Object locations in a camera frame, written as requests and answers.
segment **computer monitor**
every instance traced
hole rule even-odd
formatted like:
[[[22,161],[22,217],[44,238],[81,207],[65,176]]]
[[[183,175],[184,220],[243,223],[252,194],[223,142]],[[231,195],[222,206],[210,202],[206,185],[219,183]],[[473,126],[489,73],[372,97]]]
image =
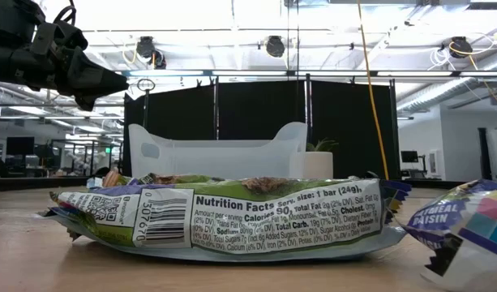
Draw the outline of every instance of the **computer monitor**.
[[[419,162],[418,159],[418,152],[417,151],[401,151],[401,160],[406,163],[417,163]]]
[[[7,155],[29,155],[34,154],[34,137],[7,137]]]

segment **snack bar wrapper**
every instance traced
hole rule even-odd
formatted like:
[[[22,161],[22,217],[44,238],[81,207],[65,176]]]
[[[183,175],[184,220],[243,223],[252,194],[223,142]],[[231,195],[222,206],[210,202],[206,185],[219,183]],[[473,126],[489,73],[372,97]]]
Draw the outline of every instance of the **snack bar wrapper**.
[[[497,182],[451,190],[404,226],[435,251],[422,274],[450,291],[497,291]]]
[[[120,251],[183,260],[348,259],[406,235],[389,225],[410,191],[398,182],[148,177],[52,193],[58,208],[46,216],[73,238],[82,234]]]

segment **white pot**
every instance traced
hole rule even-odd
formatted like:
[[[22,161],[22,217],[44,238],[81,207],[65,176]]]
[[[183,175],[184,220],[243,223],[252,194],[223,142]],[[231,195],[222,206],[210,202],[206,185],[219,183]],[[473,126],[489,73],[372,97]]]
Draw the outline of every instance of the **white pot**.
[[[332,178],[332,153],[306,152],[304,160],[304,178]]]

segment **black curtain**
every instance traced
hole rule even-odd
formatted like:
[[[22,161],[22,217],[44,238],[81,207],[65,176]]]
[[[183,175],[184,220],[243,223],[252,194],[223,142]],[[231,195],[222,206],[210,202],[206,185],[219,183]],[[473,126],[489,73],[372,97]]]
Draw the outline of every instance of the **black curtain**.
[[[385,178],[368,85],[311,82],[312,140],[335,140],[334,178],[372,171]],[[389,178],[400,178],[394,92],[373,86]]]
[[[220,140],[271,140],[305,121],[302,81],[219,84],[218,93]]]
[[[143,125],[144,101],[125,97],[123,173],[131,175],[128,126]],[[214,87],[187,88],[149,95],[146,130],[172,140],[214,140]]]

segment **nutrition facts label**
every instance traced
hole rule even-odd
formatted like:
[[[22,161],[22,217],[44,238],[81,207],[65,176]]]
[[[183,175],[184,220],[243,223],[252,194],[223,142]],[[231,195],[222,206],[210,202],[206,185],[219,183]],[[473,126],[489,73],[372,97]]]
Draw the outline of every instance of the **nutrition facts label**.
[[[381,231],[378,180],[317,187],[255,202],[194,194],[193,245],[234,254],[341,243]]]

